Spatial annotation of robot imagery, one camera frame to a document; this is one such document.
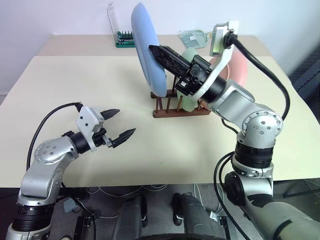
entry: beige table top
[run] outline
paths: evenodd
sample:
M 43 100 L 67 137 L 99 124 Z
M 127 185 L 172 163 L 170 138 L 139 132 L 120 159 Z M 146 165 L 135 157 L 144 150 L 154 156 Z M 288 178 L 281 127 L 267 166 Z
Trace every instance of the beige table top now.
M 281 79 L 292 104 L 274 148 L 274 180 L 319 177 L 317 120 L 274 59 L 271 56 L 258 59 Z M 168 76 L 170 86 L 173 79 Z M 245 87 L 258 103 L 282 114 L 281 92 L 251 64 Z M 235 148 L 235 134 L 223 127 L 213 113 L 153 118 L 155 100 L 150 98 L 134 55 L 41 55 L 32 59 L 0 106 L 0 187 L 20 186 L 28 147 L 40 121 L 53 108 L 74 101 L 101 111 L 121 109 L 104 124 L 112 138 L 127 129 L 136 131 L 115 149 L 102 146 L 94 153 L 80 155 L 64 174 L 67 186 L 212 183 L 217 161 Z M 76 131 L 76 118 L 77 111 L 72 107 L 55 113 L 44 125 L 36 145 L 69 130 Z M 225 172 L 231 170 L 227 165 Z

